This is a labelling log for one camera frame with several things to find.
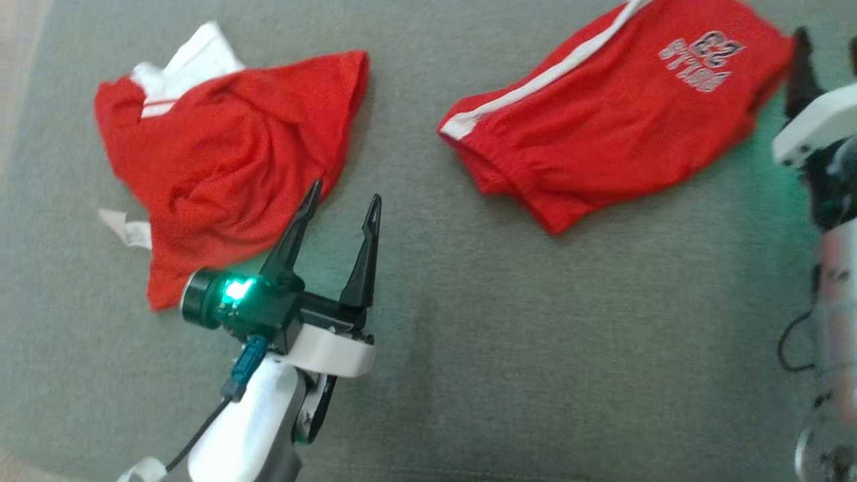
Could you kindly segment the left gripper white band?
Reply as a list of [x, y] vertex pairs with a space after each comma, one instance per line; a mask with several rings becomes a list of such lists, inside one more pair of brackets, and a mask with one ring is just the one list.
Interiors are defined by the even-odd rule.
[[[303, 289], [294, 267], [322, 189], [323, 181], [317, 178], [261, 266], [259, 277], [269, 286]], [[374, 194], [362, 223], [362, 245], [339, 301], [311, 293], [288, 296], [284, 329], [297, 324], [298, 330], [285, 355], [278, 356], [280, 364], [341, 378], [360, 378], [373, 369], [377, 347], [374, 337], [362, 330], [374, 304], [381, 217], [382, 196]]]

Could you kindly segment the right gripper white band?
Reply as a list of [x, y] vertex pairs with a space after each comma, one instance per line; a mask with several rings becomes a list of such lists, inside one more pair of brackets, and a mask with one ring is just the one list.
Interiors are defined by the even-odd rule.
[[[814, 151], [855, 135], [856, 84], [824, 91], [812, 67], [812, 43], [806, 27], [796, 28], [792, 39], [793, 57], [785, 82], [784, 104], [789, 123], [773, 139], [772, 155], [778, 165], [797, 168]], [[857, 76], [856, 36], [849, 41], [849, 62]]]

